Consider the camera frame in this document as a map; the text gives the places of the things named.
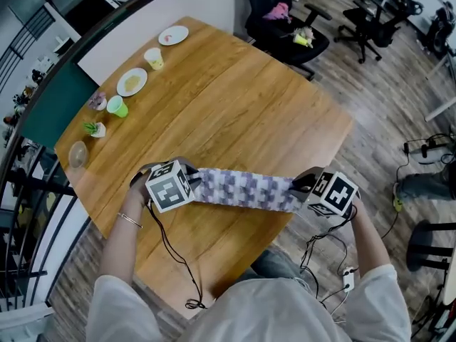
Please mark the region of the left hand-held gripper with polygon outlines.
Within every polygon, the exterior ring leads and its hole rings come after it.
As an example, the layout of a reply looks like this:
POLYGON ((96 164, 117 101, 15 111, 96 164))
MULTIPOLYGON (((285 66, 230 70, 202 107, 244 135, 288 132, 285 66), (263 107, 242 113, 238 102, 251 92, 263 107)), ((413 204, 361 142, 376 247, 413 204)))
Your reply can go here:
POLYGON ((153 162, 143 165, 131 179, 134 185, 144 173, 151 202, 160 213, 188 204, 201 197, 202 178, 193 177, 199 170, 186 158, 174 157, 167 162, 153 162))

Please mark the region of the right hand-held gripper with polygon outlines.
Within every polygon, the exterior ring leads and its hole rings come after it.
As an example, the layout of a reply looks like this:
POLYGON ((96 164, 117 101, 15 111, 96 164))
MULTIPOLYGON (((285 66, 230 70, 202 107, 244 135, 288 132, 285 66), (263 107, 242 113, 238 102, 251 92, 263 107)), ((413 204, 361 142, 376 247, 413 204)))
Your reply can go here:
POLYGON ((358 186, 342 172, 328 168, 323 170, 318 180, 317 175, 317 167, 302 172, 293 180, 293 187, 313 189, 290 189, 290 195, 306 202, 306 208, 317 216, 348 219, 353 211, 353 198, 359 195, 358 186))

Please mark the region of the purple white patterned towel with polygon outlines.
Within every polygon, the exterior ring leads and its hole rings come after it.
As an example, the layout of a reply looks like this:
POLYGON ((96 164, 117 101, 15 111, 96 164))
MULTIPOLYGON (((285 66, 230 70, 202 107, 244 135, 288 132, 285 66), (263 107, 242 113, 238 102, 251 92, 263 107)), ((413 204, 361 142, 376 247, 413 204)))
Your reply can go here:
POLYGON ((200 168, 193 177, 202 178, 201 197, 196 202, 287 213, 296 213, 303 205, 289 193, 290 177, 217 168, 200 168))

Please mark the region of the person's left forearm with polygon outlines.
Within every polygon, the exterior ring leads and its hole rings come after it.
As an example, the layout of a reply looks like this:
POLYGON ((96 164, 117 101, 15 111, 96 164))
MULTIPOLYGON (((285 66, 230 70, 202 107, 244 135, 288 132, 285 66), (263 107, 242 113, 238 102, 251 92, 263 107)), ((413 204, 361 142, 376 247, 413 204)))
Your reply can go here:
POLYGON ((141 216, 149 198, 145 189, 146 179, 144 174, 125 195, 103 249, 100 276, 111 275, 126 284, 132 283, 138 231, 142 228, 141 216))

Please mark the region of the person's right forearm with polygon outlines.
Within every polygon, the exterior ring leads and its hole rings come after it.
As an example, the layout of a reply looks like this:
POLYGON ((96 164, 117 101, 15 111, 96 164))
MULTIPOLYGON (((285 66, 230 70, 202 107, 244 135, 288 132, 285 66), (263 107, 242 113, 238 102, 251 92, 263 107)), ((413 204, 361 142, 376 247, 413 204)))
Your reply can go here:
POLYGON ((351 226, 356 244, 359 273, 363 278, 369 271, 389 264, 390 257, 364 204, 359 198, 354 197, 353 206, 356 208, 356 215, 351 220, 351 226))

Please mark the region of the person's grey jeans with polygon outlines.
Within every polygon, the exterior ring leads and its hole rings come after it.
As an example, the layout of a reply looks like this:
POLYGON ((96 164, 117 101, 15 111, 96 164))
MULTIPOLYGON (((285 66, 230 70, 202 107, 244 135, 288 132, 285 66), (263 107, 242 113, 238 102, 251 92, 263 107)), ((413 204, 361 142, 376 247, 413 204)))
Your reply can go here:
POLYGON ((277 278, 301 278, 300 268, 280 249, 265 249, 239 280, 277 278))

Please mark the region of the green plastic cup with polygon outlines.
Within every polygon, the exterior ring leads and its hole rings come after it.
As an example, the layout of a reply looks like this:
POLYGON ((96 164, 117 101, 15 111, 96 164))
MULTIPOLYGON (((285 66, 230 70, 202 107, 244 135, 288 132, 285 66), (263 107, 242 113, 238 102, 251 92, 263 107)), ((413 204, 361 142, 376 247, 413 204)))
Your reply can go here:
POLYGON ((108 101, 106 110, 119 118, 125 118, 128 115, 128 107, 120 95, 115 95, 108 101))

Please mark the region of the green plant in white pot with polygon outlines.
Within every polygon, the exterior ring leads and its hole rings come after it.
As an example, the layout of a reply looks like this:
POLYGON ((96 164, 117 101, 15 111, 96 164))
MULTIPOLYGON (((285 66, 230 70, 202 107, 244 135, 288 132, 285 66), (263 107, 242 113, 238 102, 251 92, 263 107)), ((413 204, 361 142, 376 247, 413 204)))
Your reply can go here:
POLYGON ((103 138, 106 134, 106 127, 102 123, 84 122, 83 129, 93 138, 103 138))

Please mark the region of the white plate with yellow food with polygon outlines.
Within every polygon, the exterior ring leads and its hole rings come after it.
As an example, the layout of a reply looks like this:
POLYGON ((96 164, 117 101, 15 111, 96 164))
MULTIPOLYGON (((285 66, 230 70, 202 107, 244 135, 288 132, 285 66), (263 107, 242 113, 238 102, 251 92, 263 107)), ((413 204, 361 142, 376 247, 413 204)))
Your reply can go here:
POLYGON ((117 88, 116 88, 117 94, 122 97, 129 97, 129 96, 135 95, 144 87, 144 85, 146 83, 147 83, 147 71, 143 68, 132 68, 120 77, 120 80, 118 81, 117 88), (125 87, 124 87, 124 82, 130 76, 140 76, 141 81, 133 91, 126 91, 125 87))

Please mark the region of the clear beige bowl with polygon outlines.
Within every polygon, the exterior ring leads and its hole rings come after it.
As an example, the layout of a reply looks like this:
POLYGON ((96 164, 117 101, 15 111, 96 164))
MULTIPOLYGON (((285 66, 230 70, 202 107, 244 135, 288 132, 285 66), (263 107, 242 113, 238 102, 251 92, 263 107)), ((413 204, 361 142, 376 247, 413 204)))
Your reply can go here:
POLYGON ((68 164, 73 169, 84 167, 88 161, 88 149, 86 144, 79 140, 75 142, 68 153, 68 164))

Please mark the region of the purple plant in white pot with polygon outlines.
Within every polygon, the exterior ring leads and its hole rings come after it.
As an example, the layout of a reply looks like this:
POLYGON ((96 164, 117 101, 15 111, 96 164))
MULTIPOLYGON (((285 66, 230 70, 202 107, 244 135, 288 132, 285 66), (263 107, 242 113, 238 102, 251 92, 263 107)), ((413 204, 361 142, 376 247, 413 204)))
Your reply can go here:
POLYGON ((93 110, 102 111, 107 105, 106 94, 96 91, 88 100, 88 107, 93 110))

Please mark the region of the yellow white paper cup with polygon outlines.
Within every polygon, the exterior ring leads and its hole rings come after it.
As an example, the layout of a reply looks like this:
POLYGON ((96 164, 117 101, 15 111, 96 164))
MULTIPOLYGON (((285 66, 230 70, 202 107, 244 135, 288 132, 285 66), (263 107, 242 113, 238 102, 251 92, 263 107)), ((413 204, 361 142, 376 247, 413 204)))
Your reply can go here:
POLYGON ((144 59, 148 62, 150 67, 158 71, 164 67, 164 60, 159 48, 150 48, 144 53, 144 59))

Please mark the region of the white grey hand-held device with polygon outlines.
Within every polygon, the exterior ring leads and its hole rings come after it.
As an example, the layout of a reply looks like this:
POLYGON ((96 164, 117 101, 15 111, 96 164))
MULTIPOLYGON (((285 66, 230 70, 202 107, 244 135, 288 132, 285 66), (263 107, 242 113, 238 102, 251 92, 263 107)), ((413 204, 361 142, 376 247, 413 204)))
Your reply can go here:
POLYGON ((421 165, 438 162, 449 165, 456 161, 456 135, 437 133, 428 138, 409 140, 404 142, 403 152, 421 165))

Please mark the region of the person's white shirt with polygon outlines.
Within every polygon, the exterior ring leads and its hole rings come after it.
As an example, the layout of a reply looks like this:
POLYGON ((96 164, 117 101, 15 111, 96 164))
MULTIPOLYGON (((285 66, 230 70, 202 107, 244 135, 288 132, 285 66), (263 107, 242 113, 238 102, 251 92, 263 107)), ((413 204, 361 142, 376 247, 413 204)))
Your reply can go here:
MULTIPOLYGON (((295 279, 250 279, 231 286, 176 342, 410 342, 411 326, 390 264, 369 271, 346 302, 345 321, 295 279)), ((87 342, 163 342, 149 306, 114 276, 95 282, 87 342)))

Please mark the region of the black round stool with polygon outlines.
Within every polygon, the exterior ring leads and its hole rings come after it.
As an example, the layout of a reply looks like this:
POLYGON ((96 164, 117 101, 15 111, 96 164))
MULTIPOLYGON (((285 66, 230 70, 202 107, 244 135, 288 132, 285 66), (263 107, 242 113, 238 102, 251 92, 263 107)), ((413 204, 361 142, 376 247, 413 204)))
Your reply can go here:
POLYGON ((456 231, 456 222, 431 223, 424 219, 415 226, 405 256, 406 266, 410 272, 417 272, 423 267, 450 270, 454 247, 432 245, 433 234, 443 231, 456 231))

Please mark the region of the white plate with pink food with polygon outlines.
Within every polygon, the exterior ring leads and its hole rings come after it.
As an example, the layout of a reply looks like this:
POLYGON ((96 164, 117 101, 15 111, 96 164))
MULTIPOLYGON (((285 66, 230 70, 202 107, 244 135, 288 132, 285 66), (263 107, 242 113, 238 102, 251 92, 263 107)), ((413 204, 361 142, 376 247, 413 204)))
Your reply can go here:
POLYGON ((158 42, 163 46, 172 46, 184 41, 189 35, 186 26, 171 26, 165 29, 158 37, 158 42))

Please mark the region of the yellow wrapped flower bundle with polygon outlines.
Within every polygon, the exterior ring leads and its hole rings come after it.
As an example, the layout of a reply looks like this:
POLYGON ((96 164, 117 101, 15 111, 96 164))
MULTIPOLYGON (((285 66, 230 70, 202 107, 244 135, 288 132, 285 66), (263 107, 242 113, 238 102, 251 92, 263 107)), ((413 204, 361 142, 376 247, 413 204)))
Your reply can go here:
POLYGON ((292 41, 298 45, 312 48, 314 40, 314 31, 310 26, 295 28, 291 33, 284 35, 284 38, 292 37, 292 41))

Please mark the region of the black office chair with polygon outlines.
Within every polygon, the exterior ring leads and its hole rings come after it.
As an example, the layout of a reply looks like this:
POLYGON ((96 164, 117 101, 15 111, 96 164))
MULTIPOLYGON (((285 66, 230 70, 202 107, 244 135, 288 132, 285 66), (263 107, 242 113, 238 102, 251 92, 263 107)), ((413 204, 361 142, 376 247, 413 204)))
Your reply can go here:
POLYGON ((388 47, 393 42, 395 32, 400 29, 399 23, 423 12, 423 5, 416 0, 393 0, 396 5, 393 18, 381 22, 383 6, 377 0, 370 1, 376 6, 375 13, 370 12, 367 3, 362 0, 354 1, 356 8, 343 11, 343 15, 354 24, 355 28, 340 25, 338 35, 333 39, 336 43, 339 41, 356 42, 361 49, 361 57, 358 59, 360 64, 366 61, 366 49, 372 51, 375 59, 380 61, 382 56, 375 50, 375 47, 388 47))
POLYGON ((332 16, 314 4, 305 4, 310 11, 306 20, 302 21, 291 13, 293 0, 249 0, 251 13, 245 23, 250 38, 254 39, 253 46, 265 53, 269 53, 276 60, 307 74, 306 79, 312 81, 315 72, 306 66, 306 63, 322 54, 329 45, 329 39, 312 24, 317 17, 327 21, 332 16), (289 6, 290 23, 285 20, 267 21, 263 16, 269 13, 279 2, 289 6), (313 29, 313 47, 307 48, 292 41, 292 37, 284 38, 294 29, 310 26, 313 29))

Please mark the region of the white desk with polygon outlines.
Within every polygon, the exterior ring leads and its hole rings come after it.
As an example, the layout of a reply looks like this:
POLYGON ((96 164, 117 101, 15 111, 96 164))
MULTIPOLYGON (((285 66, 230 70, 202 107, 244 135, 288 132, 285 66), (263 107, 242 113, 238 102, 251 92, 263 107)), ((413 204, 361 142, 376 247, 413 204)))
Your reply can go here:
MULTIPOLYGON (((456 90, 456 65, 455 65, 455 60, 453 58, 453 55, 448 51, 445 56, 439 61, 439 63, 425 75, 426 81, 430 82, 431 78, 439 71, 441 67, 443 67, 445 64, 448 65, 449 72, 450 72, 450 78, 452 79, 452 82, 454 84, 455 90, 456 90)), ((425 116, 425 122, 430 122, 431 120, 434 120, 437 116, 441 115, 444 113, 447 109, 451 108, 452 106, 456 105, 456 94, 449 100, 447 100, 445 103, 441 104, 438 106, 436 109, 434 109, 432 112, 427 114, 425 116)))

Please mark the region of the green partition panel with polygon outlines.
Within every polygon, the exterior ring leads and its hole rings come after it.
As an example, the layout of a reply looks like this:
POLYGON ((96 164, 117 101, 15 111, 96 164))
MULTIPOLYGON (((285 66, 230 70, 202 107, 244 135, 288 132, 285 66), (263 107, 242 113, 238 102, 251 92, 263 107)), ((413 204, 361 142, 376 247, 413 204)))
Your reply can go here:
POLYGON ((67 62, 51 79, 28 114, 20 133, 48 148, 60 136, 98 85, 77 64, 67 62))

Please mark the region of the white partition panel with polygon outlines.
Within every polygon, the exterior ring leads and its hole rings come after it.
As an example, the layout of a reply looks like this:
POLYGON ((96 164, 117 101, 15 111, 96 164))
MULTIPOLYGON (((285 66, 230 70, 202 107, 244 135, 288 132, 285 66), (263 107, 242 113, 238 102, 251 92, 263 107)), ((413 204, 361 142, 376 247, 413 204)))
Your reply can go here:
POLYGON ((78 65, 101 85, 139 48, 183 17, 245 38, 250 11, 248 0, 154 0, 103 37, 78 65))

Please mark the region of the white round table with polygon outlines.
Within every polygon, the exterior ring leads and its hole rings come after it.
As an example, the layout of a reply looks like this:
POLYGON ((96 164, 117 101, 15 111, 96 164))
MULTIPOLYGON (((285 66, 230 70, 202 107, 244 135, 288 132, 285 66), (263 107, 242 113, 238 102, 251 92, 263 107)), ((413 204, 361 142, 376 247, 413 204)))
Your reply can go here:
POLYGON ((456 256, 451 259, 443 289, 442 302, 449 306, 456 299, 456 256))

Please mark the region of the pink cloth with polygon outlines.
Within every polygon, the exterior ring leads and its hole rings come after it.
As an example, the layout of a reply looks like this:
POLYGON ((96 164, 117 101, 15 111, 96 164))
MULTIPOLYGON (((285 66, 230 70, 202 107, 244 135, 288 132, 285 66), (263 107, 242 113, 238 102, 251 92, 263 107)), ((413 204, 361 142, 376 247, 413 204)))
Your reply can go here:
POLYGON ((284 2, 279 2, 269 13, 263 16, 267 21, 285 20, 290 23, 289 6, 284 2))

